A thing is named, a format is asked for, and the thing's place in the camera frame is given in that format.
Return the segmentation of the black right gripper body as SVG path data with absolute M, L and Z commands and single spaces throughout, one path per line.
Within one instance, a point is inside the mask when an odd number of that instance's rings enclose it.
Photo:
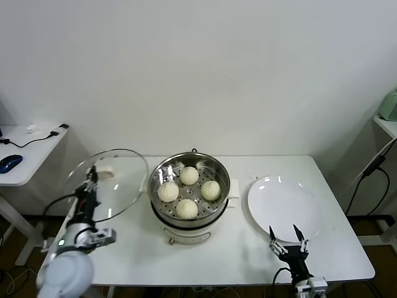
M 313 275 L 309 272 L 306 266 L 306 259 L 309 255 L 307 250 L 301 251 L 300 247 L 287 247 L 287 252 L 279 255 L 279 260 L 287 263 L 292 279 L 309 279 Z

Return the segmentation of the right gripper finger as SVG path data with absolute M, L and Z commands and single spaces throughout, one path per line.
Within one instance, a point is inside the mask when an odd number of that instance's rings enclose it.
M 287 249 L 284 248 L 276 239 L 272 227 L 269 227 L 270 243 L 269 247 L 275 255 L 284 255 L 287 253 Z
M 307 253 L 308 252 L 308 239 L 306 239 L 303 235 L 303 232 L 296 226 L 293 225 L 295 234 L 300 242 L 299 249 L 302 253 Z

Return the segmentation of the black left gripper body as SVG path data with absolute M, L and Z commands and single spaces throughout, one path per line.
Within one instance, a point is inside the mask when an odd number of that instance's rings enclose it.
M 93 214 L 95 208 L 100 204 L 97 200 L 97 188 L 90 190 L 78 189 L 76 191 L 78 203 L 76 207 L 77 214 Z

